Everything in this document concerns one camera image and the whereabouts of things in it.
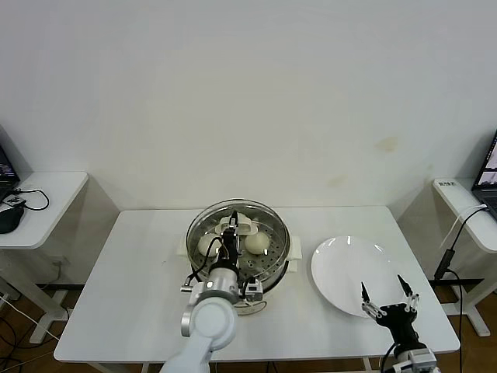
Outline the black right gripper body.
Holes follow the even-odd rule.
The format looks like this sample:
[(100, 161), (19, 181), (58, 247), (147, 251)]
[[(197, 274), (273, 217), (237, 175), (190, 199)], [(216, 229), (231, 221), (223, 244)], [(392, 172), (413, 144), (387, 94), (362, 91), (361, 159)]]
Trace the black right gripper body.
[(393, 339), (419, 338), (412, 326), (417, 318), (417, 311), (412, 311), (405, 303), (381, 306), (380, 311), (376, 322), (387, 328)]

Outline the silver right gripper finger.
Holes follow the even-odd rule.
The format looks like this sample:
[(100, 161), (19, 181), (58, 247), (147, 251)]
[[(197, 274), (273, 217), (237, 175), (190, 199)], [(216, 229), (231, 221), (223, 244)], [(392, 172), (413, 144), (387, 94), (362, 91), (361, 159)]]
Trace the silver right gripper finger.
[(361, 283), (361, 298), (361, 308), (370, 318), (381, 319), (384, 316), (384, 312), (370, 300), (370, 296), (363, 282)]
[(419, 293), (414, 292), (411, 285), (400, 274), (397, 275), (397, 279), (405, 295), (404, 300), (398, 303), (398, 305), (401, 306), (405, 312), (417, 313), (420, 298)]

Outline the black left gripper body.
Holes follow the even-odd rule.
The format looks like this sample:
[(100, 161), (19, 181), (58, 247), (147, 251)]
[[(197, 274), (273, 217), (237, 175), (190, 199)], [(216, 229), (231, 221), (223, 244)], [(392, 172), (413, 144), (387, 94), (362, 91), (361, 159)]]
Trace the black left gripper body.
[(238, 244), (236, 241), (224, 242), (216, 264), (219, 267), (237, 269), (238, 265)]

